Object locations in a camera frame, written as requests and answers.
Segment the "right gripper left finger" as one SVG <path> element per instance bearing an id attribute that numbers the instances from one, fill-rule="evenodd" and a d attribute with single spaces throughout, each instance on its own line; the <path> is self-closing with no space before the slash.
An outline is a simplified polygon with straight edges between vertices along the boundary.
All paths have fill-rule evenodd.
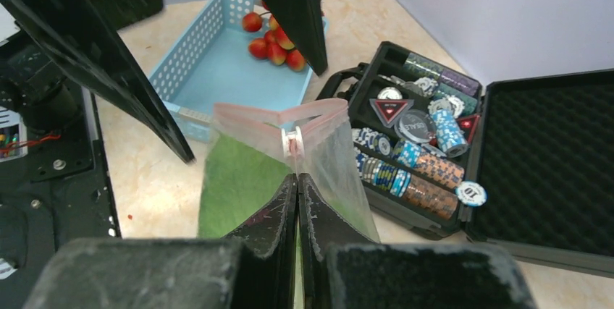
<path id="1" fill-rule="evenodd" d="M 289 174 L 271 200 L 224 236 L 244 245 L 231 308 L 293 307 L 297 222 L 298 178 Z"/>

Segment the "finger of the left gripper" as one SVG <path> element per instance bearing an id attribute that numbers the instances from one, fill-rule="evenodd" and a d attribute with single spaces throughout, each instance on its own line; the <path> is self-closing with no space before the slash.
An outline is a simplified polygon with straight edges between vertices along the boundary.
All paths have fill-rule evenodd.
<path id="1" fill-rule="evenodd" d="M 194 154 L 116 29 L 90 0 L 1 0 L 71 80 L 149 127 L 179 158 Z"/>
<path id="2" fill-rule="evenodd" d="M 328 69 L 321 0 L 263 0 L 316 75 Z"/>

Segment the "green napa cabbage toy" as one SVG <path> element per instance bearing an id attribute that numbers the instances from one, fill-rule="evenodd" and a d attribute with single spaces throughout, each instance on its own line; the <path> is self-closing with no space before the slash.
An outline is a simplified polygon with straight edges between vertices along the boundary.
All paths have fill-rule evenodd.
<path id="1" fill-rule="evenodd" d="M 271 200 L 290 167 L 227 135 L 206 156 L 198 236 L 220 238 Z"/>

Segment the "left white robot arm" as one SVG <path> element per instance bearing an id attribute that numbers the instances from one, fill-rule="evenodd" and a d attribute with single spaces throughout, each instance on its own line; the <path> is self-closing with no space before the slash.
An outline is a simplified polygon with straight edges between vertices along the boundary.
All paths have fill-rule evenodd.
<path id="1" fill-rule="evenodd" d="M 328 67 L 321 0 L 263 0 L 313 72 Z M 163 9 L 163 0 L 1 0 L 21 31 L 56 66 L 21 73 L 1 60 L 5 106 L 18 110 L 50 98 L 71 79 L 150 128 L 179 158 L 194 155 L 177 123 L 119 37 L 119 30 Z"/>

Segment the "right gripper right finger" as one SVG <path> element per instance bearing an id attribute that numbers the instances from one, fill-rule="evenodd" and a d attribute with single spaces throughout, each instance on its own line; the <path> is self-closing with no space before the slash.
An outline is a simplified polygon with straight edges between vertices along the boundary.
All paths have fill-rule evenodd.
<path id="1" fill-rule="evenodd" d="M 325 255 L 331 246 L 374 244 L 321 195 L 310 174 L 298 175 L 298 223 L 305 308 L 328 308 L 330 298 Z"/>

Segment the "clear zip top bag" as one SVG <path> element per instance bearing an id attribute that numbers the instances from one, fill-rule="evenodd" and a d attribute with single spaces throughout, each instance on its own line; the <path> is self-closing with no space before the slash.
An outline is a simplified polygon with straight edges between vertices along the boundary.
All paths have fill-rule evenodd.
<path id="1" fill-rule="evenodd" d="M 218 238 L 269 202 L 289 174 L 308 174 L 324 201 L 372 240 L 379 235 L 356 166 L 348 102 L 283 111 L 216 103 L 204 165 L 198 236 Z"/>

